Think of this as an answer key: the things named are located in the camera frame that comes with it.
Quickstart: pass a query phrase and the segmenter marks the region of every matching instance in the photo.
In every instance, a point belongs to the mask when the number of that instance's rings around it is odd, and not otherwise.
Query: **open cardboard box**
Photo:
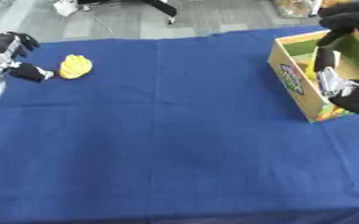
[[[317,40],[326,34],[327,31],[317,31],[277,38],[269,58],[273,70],[311,123],[351,114],[329,102],[321,94],[318,82],[305,75]],[[344,79],[359,80],[359,32],[338,40],[334,48],[341,53],[335,71]]]

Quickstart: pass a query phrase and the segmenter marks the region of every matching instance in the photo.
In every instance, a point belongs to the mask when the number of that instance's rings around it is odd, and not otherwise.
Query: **gray carpet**
[[[69,39],[170,39],[217,32],[316,25],[316,18],[281,18],[271,0],[169,0],[175,24],[142,3],[110,3],[61,17],[48,0],[17,0],[0,10],[0,32],[27,32],[42,42]]]

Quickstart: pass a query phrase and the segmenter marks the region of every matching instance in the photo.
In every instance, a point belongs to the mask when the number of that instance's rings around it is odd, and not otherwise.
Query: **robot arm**
[[[331,31],[322,38],[318,46],[328,46],[355,29],[359,31],[359,2],[338,3],[320,11],[322,27]]]
[[[14,61],[17,56],[26,57],[27,48],[33,51],[39,47],[37,40],[24,33],[6,32],[0,34],[0,76],[7,70],[11,75],[32,81],[42,81],[54,76],[54,72],[45,71],[36,66]]]
[[[335,71],[332,47],[317,51],[314,71],[317,73],[320,90],[333,104],[359,114],[359,80],[344,80]]]
[[[32,64],[15,61],[18,56],[26,57],[26,50],[39,47],[37,40],[24,33],[6,32],[0,34],[0,97],[5,90],[4,76],[10,75],[30,81],[42,81],[55,75]]]

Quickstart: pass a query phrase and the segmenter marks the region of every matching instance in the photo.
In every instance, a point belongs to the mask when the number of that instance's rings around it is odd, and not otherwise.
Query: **yellow plush toy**
[[[312,81],[315,81],[317,79],[316,73],[314,72],[314,63],[316,61],[317,56],[317,47],[314,50],[314,53],[312,54],[312,58],[310,59],[309,65],[306,68],[305,75],[307,78],[309,78]]]
[[[92,62],[81,55],[68,55],[60,66],[60,76],[72,80],[82,77],[92,69]]]

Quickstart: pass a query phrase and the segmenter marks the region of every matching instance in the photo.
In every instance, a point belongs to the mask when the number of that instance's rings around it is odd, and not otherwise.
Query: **chair leg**
[[[169,24],[173,24],[177,17],[177,9],[168,3],[164,3],[161,0],[143,0],[145,3],[155,7],[156,9],[164,12],[169,16]]]

